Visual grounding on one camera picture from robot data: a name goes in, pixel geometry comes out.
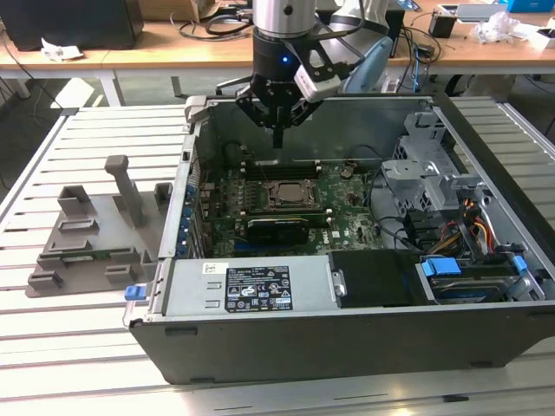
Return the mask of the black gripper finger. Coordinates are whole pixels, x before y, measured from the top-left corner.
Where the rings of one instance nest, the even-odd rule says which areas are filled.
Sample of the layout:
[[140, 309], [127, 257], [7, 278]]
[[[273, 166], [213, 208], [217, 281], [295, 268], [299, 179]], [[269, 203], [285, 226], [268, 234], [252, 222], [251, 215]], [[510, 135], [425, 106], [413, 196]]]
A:
[[300, 101], [294, 107], [280, 107], [278, 109], [278, 146], [283, 146], [286, 129], [300, 126], [322, 104], [323, 101]]
[[264, 104], [250, 88], [236, 93], [236, 104], [256, 126], [271, 132], [272, 146], [278, 147], [278, 108]]

